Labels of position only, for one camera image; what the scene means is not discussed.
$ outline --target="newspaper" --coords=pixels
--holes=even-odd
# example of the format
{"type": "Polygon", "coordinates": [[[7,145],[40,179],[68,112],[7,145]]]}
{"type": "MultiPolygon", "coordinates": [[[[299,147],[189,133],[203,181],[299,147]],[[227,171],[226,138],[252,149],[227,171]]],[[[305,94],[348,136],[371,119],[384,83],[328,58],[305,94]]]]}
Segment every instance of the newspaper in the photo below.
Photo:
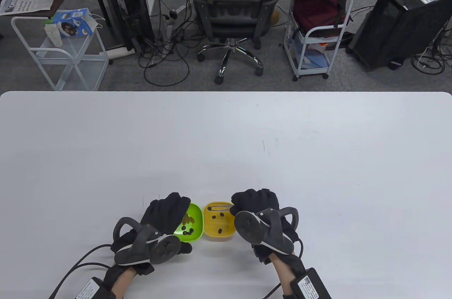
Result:
{"type": "Polygon", "coordinates": [[[12,15],[50,10],[53,0],[2,0],[0,15],[12,15]]]}

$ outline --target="gray carpet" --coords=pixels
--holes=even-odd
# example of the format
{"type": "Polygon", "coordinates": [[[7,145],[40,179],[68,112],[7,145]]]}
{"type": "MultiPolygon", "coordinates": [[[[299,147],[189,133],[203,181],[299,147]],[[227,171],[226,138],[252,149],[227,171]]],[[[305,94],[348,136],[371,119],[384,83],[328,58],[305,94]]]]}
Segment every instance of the gray carpet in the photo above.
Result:
{"type": "MultiPolygon", "coordinates": [[[[179,7],[184,0],[164,0],[170,8],[179,7]]],[[[375,4],[376,0],[355,0],[354,9],[375,4]]],[[[289,0],[280,0],[287,8],[289,0]]],[[[96,0],[66,0],[63,8],[98,8],[96,0]]],[[[356,31],[365,13],[355,17],[349,30],[356,31]]],[[[32,24],[23,25],[24,33],[31,43],[38,43],[41,28],[32,24]]],[[[0,94],[10,90],[50,90],[50,86],[10,26],[10,18],[0,18],[0,94]]],[[[262,39],[262,49],[254,50],[251,44],[244,47],[252,50],[265,65],[264,75],[256,77],[254,66],[247,58],[235,54],[231,57],[221,86],[213,83],[224,52],[206,53],[205,62],[198,63],[196,51],[187,56],[190,66],[189,77],[171,88],[156,88],[143,79],[143,70],[137,64],[137,56],[115,60],[109,66],[100,86],[104,91],[447,91],[452,92],[452,76],[449,68],[441,75],[427,76],[411,67],[409,62],[397,71],[379,68],[369,71],[355,59],[339,51],[331,77],[308,76],[292,82],[292,69],[280,44],[284,37],[284,26],[272,28],[262,39]]],[[[58,71],[52,68],[52,76],[57,79],[58,71]]],[[[165,62],[147,70],[150,80],[160,84],[178,81],[186,72],[183,62],[165,62]]]]}

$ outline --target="office chair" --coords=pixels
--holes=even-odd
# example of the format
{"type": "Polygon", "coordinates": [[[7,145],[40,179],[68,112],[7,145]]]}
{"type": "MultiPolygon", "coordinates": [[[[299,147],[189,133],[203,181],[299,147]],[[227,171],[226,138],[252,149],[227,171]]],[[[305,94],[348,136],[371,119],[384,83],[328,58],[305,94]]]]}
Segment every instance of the office chair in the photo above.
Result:
{"type": "Polygon", "coordinates": [[[197,20],[210,41],[220,39],[220,44],[207,44],[197,53],[197,60],[204,61],[207,49],[226,48],[215,83],[221,85],[231,52],[239,52],[256,64],[255,74],[263,74],[263,65],[252,52],[239,46],[251,39],[255,49],[260,49],[260,37],[270,29],[270,18],[278,0],[193,0],[197,20]]]}

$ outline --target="green bowl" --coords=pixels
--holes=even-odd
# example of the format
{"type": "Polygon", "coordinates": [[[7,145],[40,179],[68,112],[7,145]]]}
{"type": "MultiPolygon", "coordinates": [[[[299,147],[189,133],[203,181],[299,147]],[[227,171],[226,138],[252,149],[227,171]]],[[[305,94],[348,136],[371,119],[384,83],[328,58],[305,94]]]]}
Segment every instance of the green bowl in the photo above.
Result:
{"type": "Polygon", "coordinates": [[[201,238],[203,233],[204,214],[197,204],[191,203],[184,220],[176,229],[174,235],[178,236],[179,239],[185,243],[192,243],[201,238]]]}

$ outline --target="red bag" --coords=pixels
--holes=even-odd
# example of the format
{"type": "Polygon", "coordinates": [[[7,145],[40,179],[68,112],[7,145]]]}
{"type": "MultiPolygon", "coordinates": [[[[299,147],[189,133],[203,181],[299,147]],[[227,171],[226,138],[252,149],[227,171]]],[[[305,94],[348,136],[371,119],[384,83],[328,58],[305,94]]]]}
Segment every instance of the red bag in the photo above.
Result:
{"type": "Polygon", "coordinates": [[[341,29],[337,26],[345,20],[345,4],[342,7],[339,0],[294,0],[293,17],[300,26],[296,31],[302,31],[303,34],[314,27],[334,25],[332,30],[314,31],[310,36],[338,36],[341,29]]]}

